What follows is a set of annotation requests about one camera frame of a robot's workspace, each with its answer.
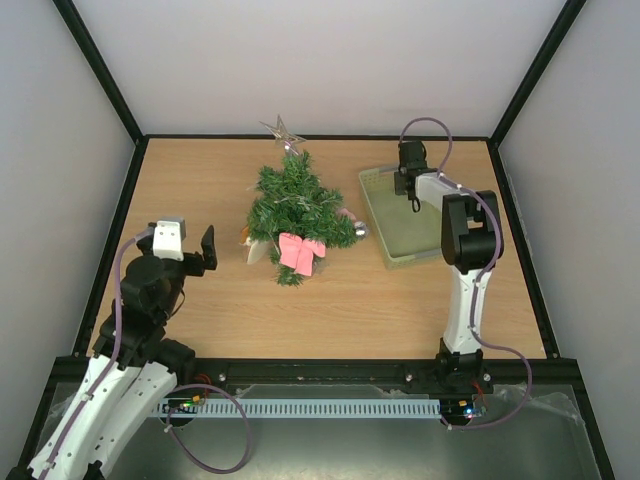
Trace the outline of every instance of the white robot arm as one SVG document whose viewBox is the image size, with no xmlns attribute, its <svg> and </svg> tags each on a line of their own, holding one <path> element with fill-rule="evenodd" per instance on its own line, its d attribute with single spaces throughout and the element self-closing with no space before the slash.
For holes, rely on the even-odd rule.
<svg viewBox="0 0 640 480">
<path fill-rule="evenodd" d="M 461 185 L 427 166 L 426 149 L 422 142 L 400 143 L 399 151 L 400 165 L 394 179 L 396 194 L 407 195 L 414 212 L 420 210 L 422 202 L 442 213 L 441 249 L 445 261 L 451 266 L 453 277 L 449 322 L 442 337 L 442 346 L 446 350 L 444 353 L 458 358 L 475 355 L 481 352 L 481 346 L 471 331 L 473 290 L 475 284 L 478 293 L 473 323 L 479 335 L 491 271 L 485 272 L 480 279 L 478 277 L 495 253 L 495 230 L 473 196 L 465 193 Z M 499 222 L 495 193 L 476 193 Z"/>
<path fill-rule="evenodd" d="M 202 239 L 200 254 L 182 251 L 183 219 L 151 226 L 152 235 L 136 238 L 143 255 L 127 267 L 119 289 L 122 303 L 113 303 L 71 405 L 28 470 L 12 471 L 9 478 L 81 480 L 92 469 L 95 478 L 106 478 L 152 408 L 178 383 L 190 380 L 195 352 L 163 339 L 164 326 L 185 277 L 217 267 L 213 227 Z M 118 317 L 121 335 L 116 338 Z"/>
<path fill-rule="evenodd" d="M 439 178 L 441 175 L 442 174 L 438 174 L 437 172 L 431 172 L 423 173 L 416 178 L 415 192 L 419 201 L 429 203 L 442 212 L 443 203 L 450 201 L 450 195 L 467 197 L 465 200 L 472 200 L 467 194 L 460 193 L 460 190 L 457 188 L 453 188 L 444 183 Z M 445 218 L 447 214 L 450 215 L 450 212 L 444 212 L 443 225 L 445 222 L 451 221 L 450 218 Z M 449 241 L 446 235 L 443 236 L 443 241 Z M 442 337 L 445 346 L 451 353 L 459 352 L 460 354 L 468 354 L 474 353 L 481 348 L 478 341 L 471 334 L 469 322 L 473 285 L 481 270 L 482 268 L 466 269 L 461 267 L 460 264 L 451 265 L 453 285 L 451 290 L 451 303 L 449 305 L 449 322 Z M 479 293 L 475 305 L 475 326 L 478 335 L 480 334 L 480 326 L 482 323 L 482 308 L 484 306 L 485 292 L 490 277 L 491 272 L 489 271 L 482 276 L 478 283 Z"/>
</svg>

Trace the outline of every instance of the plastic tray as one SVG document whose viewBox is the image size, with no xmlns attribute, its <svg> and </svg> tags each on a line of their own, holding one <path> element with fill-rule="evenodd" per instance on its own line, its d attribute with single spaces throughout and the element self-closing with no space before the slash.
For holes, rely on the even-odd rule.
<svg viewBox="0 0 640 480">
<path fill-rule="evenodd" d="M 360 172 L 360 188 L 375 229 L 384 264 L 389 270 L 437 258 L 440 251 L 442 214 L 423 202 L 420 212 L 411 210 L 406 196 L 395 194 L 395 166 Z"/>
</svg>

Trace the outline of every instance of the silver ornament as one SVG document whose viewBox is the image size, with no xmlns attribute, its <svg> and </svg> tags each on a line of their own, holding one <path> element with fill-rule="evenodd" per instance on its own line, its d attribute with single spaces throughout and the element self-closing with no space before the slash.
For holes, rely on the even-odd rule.
<svg viewBox="0 0 640 480">
<path fill-rule="evenodd" d="M 367 227 L 366 223 L 357 221 L 353 224 L 353 227 L 356 229 L 356 237 L 358 240 L 362 240 L 369 236 L 369 227 Z"/>
</svg>

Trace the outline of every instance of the wooden surface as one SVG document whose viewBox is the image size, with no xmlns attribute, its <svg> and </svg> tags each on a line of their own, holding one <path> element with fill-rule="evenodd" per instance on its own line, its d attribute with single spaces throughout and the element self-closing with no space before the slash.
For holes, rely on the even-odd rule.
<svg viewBox="0 0 640 480">
<path fill-rule="evenodd" d="M 358 173 L 398 161 L 396 142 L 323 140 L 303 146 L 324 185 L 340 188 L 359 218 L 365 211 Z M 446 143 L 427 143 L 427 149 L 434 163 Z M 187 224 L 184 250 L 199 250 L 205 228 L 213 224 L 219 259 L 217 271 L 187 278 L 186 302 L 169 322 L 167 336 L 199 357 L 432 358 L 451 291 L 450 269 L 442 259 L 387 271 L 370 237 L 351 249 L 328 251 L 324 271 L 300 288 L 276 285 L 266 257 L 244 263 L 239 241 L 256 195 L 251 187 L 260 166 L 280 166 L 282 153 L 271 140 L 151 140 L 122 238 L 162 216 L 180 215 Z M 446 171 L 471 188 L 498 191 L 484 142 L 456 142 Z M 501 215 L 506 227 L 504 210 Z M 511 232 L 505 230 L 505 253 L 489 283 L 483 337 L 542 358 Z M 129 249 L 123 269 L 137 255 Z M 108 316 L 112 298 L 110 280 L 98 323 Z M 485 351 L 486 358 L 507 356 Z"/>
</svg>

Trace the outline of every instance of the star tree topper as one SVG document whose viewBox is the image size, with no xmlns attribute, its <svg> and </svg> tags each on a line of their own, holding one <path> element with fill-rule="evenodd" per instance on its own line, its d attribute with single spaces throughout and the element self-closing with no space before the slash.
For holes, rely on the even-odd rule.
<svg viewBox="0 0 640 480">
<path fill-rule="evenodd" d="M 300 155 L 300 152 L 296 150 L 295 145 L 298 143 L 304 142 L 305 139 L 302 137 L 299 137 L 298 135 L 289 133 L 287 131 L 287 127 L 284 126 L 284 122 L 282 121 L 282 118 L 280 118 L 280 115 L 278 115 L 276 127 L 272 125 L 267 125 L 264 122 L 260 122 L 260 123 L 262 123 L 267 128 L 267 130 L 269 130 L 273 134 L 273 136 L 276 137 L 277 146 L 284 145 L 284 149 L 287 153 L 291 153 L 296 157 Z"/>
</svg>

